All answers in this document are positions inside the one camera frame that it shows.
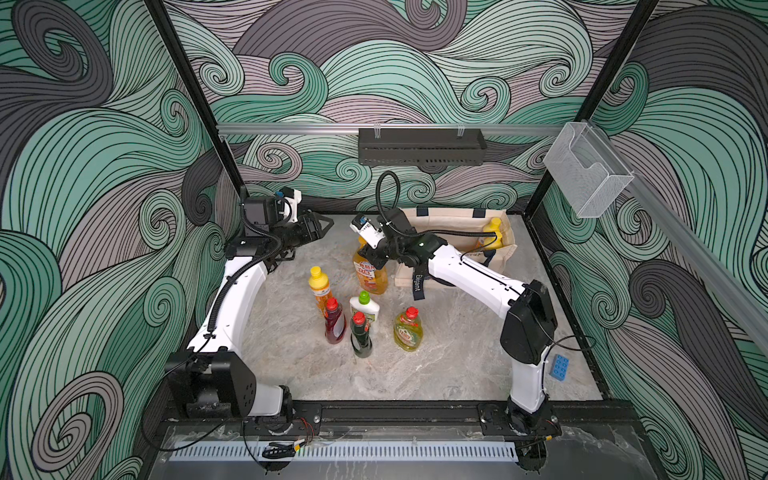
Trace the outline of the black wall shelf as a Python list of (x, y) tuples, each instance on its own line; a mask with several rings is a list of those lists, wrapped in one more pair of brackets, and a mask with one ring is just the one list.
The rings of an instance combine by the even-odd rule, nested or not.
[(364, 128), (358, 133), (358, 160), (365, 166), (477, 166), (488, 146), (476, 128)]

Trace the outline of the red liquid bottle red cap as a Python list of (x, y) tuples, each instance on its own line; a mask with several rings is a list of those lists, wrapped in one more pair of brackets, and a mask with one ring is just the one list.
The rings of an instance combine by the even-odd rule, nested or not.
[(330, 344), (339, 343), (346, 332), (346, 317), (342, 306), (334, 297), (330, 297), (325, 304), (325, 337)]

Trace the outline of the blue toy brick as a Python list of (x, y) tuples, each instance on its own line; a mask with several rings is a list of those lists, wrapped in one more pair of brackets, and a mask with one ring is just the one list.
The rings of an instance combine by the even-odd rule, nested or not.
[(556, 354), (551, 363), (550, 376), (557, 381), (563, 382), (568, 373), (570, 361), (567, 357)]

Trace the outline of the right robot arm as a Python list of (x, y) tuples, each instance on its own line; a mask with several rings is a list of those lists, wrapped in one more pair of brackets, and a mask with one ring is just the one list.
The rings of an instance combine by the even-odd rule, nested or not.
[(359, 253), (376, 268), (390, 261), (411, 268), (416, 301), (424, 298), (424, 279), (430, 277), (469, 294), (502, 319), (500, 344), (512, 359), (507, 400), (510, 426), (522, 435), (555, 435), (558, 427), (548, 405), (544, 376), (558, 322), (547, 287), (538, 280), (525, 283), (509, 278), (468, 258), (445, 239), (449, 230), (417, 231), (403, 210), (383, 206), (381, 190), (387, 177), (394, 181), (395, 194), (400, 194), (398, 176), (384, 171), (374, 193), (378, 218), (360, 214), (351, 222), (353, 231), (366, 241)]

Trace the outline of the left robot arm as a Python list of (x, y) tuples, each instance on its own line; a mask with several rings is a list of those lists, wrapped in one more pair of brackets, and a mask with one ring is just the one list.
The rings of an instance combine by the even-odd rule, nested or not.
[(165, 364), (181, 417), (293, 420), (290, 389), (259, 381), (241, 358), (243, 334), (268, 274), (292, 260), (296, 248), (325, 237), (333, 225), (332, 218), (312, 211), (299, 213), (285, 225), (244, 222), (240, 235), (225, 249), (224, 277), (203, 325)]

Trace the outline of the beige canvas shopping bag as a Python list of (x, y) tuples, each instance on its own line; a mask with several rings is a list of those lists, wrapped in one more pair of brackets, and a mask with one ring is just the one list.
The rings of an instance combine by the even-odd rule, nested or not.
[(482, 263), (491, 270), (502, 273), (507, 261), (517, 249), (515, 234), (511, 221), (503, 210), (489, 210), (483, 208), (437, 208), (414, 207), (404, 208), (409, 223), (418, 231), (425, 230), (451, 230), (462, 232), (482, 232), (494, 218), (500, 221), (502, 246), (495, 249), (490, 255), (484, 250), (473, 249), (478, 246), (478, 239), (472, 237), (460, 237), (456, 235), (441, 234), (449, 244), (453, 245), (460, 253), (466, 253), (465, 258)]

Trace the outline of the yellow-green bottle red cap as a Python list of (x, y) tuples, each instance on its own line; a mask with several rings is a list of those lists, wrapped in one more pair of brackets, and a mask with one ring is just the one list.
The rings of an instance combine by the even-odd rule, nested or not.
[(423, 339), (423, 328), (417, 308), (408, 307), (395, 317), (393, 335), (401, 349), (409, 352), (418, 349)]

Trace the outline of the yellow cap orange bottle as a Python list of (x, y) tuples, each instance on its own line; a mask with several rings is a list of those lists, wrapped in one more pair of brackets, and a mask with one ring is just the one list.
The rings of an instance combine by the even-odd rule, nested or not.
[(504, 247), (503, 222), (499, 217), (493, 217), (483, 226), (484, 237), (479, 237), (477, 247), (481, 251), (493, 251)]
[(322, 270), (320, 266), (313, 266), (310, 269), (310, 277), (308, 283), (310, 289), (313, 292), (317, 308), (321, 313), (324, 313), (326, 309), (326, 303), (332, 296), (328, 275)]

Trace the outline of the white bottle green cap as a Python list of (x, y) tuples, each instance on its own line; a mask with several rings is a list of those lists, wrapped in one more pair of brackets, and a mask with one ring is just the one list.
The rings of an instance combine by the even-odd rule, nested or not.
[(361, 290), (355, 297), (350, 298), (350, 308), (352, 315), (360, 312), (366, 318), (367, 326), (370, 327), (377, 320), (380, 312), (380, 305), (371, 298), (366, 290)]

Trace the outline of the dark green bottle red cap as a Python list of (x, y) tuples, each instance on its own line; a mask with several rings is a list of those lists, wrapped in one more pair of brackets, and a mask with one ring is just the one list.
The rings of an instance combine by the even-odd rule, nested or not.
[(352, 317), (350, 340), (357, 357), (367, 358), (371, 355), (373, 343), (369, 333), (369, 322), (362, 312), (356, 312)]

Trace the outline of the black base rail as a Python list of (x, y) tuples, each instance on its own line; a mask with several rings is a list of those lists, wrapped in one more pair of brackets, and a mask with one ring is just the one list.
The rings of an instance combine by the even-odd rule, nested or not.
[(317, 440), (339, 437), (353, 430), (454, 428), (470, 435), (536, 439), (561, 434), (566, 402), (544, 403), (535, 414), (525, 414), (509, 401), (494, 400), (296, 400), (293, 420), (280, 417), (244, 419), (247, 435), (273, 437), (309, 435)]

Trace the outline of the large orange dish soap bottle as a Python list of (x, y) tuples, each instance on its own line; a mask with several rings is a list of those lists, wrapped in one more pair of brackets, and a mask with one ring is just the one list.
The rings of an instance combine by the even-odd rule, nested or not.
[(369, 293), (382, 295), (388, 288), (388, 274), (385, 267), (376, 269), (361, 254), (360, 250), (367, 245), (362, 237), (357, 237), (358, 248), (353, 255), (353, 264), (360, 286)]

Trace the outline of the clear plastic wall bin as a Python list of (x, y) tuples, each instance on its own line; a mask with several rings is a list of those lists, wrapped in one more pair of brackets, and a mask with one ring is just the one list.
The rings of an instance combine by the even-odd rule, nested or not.
[(568, 122), (544, 165), (579, 218), (599, 218), (634, 179), (609, 137), (587, 122)]

